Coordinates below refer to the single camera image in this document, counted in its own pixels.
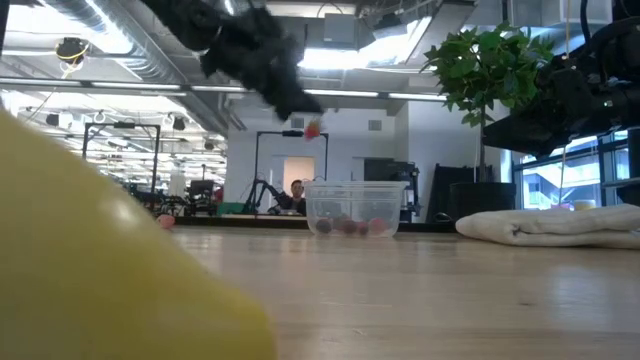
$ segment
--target green mat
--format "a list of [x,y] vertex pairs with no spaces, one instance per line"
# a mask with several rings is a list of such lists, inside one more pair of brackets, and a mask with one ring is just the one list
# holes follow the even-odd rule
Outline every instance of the green mat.
[[244,207],[244,203],[222,203],[218,205],[218,216],[226,214],[239,214]]

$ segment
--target white towel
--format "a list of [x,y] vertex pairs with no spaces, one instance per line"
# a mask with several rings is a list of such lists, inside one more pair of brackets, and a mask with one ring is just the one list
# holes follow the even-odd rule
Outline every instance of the white towel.
[[456,229],[471,238],[516,246],[640,249],[640,207],[485,212],[458,220]]

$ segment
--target table surface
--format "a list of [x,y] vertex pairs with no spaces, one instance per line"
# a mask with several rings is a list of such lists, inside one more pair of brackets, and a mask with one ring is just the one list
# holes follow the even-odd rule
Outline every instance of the table surface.
[[209,270],[262,301],[281,359],[640,356],[638,251],[516,248],[446,234],[174,234]]

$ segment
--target white wall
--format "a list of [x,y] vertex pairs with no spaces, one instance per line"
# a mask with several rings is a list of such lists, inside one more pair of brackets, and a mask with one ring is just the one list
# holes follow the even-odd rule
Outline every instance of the white wall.
[[[225,201],[244,202],[247,189],[253,181],[256,131],[290,130],[271,118],[242,119],[251,131],[231,131],[228,138],[227,176],[225,181]],[[382,120],[382,131],[368,131],[369,120]],[[368,157],[393,158],[394,117],[388,117],[385,110],[342,109],[327,111],[323,116],[323,132],[329,134],[328,181],[349,181],[352,173],[361,172],[358,160]],[[312,141],[302,138],[283,138],[280,135],[262,135],[258,156],[258,172],[276,187],[287,187],[278,177],[283,173],[284,159],[288,156],[308,156],[315,158],[316,176],[324,175],[325,139],[318,137]]]
[[[416,163],[420,169],[418,179],[420,191],[420,203],[426,208],[429,205],[433,172],[436,164],[442,166],[473,167],[476,165],[479,128],[471,129],[468,125],[461,124],[464,112],[454,108],[453,112],[436,102],[409,102],[405,106],[408,111],[408,142],[406,147],[396,148],[396,158],[401,159],[403,152],[408,152],[408,160]],[[405,122],[405,109],[398,114],[397,122]],[[506,109],[498,109],[491,115],[499,119],[506,113]],[[396,135],[401,141],[403,135]],[[503,153],[500,149],[487,148],[486,160],[488,165],[494,166],[496,179],[502,179]],[[419,221],[426,218],[426,210],[420,216]]]

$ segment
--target window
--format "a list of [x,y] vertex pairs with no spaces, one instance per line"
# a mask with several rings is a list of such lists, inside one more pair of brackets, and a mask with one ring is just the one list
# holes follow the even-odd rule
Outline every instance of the window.
[[598,206],[621,203],[615,186],[601,184],[629,179],[627,136],[626,131],[619,131],[572,141],[564,155],[564,178],[564,148],[545,158],[524,157],[514,166],[519,208],[550,209],[558,204],[571,208],[577,200],[594,200]]
[[616,179],[629,179],[629,148],[618,150],[615,152],[615,164]]
[[525,209],[546,210],[560,202],[573,206],[576,200],[600,204],[600,163],[596,155],[568,160],[564,179],[562,161],[524,169],[522,175]]
[[[569,145],[567,145],[567,154],[573,151],[577,151],[577,150],[583,150],[583,149],[595,149],[598,146],[598,138],[595,136],[589,136],[586,138],[582,138],[582,139],[576,139],[573,140]],[[564,148],[559,148],[559,149],[555,149],[551,155],[549,155],[550,157],[552,156],[558,156],[558,155],[562,155]],[[520,163],[521,164],[527,164],[530,162],[534,162],[536,161],[536,158],[534,156],[531,155],[526,155],[524,156],[521,160]]]
[[613,134],[613,140],[617,141],[617,140],[626,140],[629,136],[629,132],[627,130],[625,131],[618,131],[617,133]]

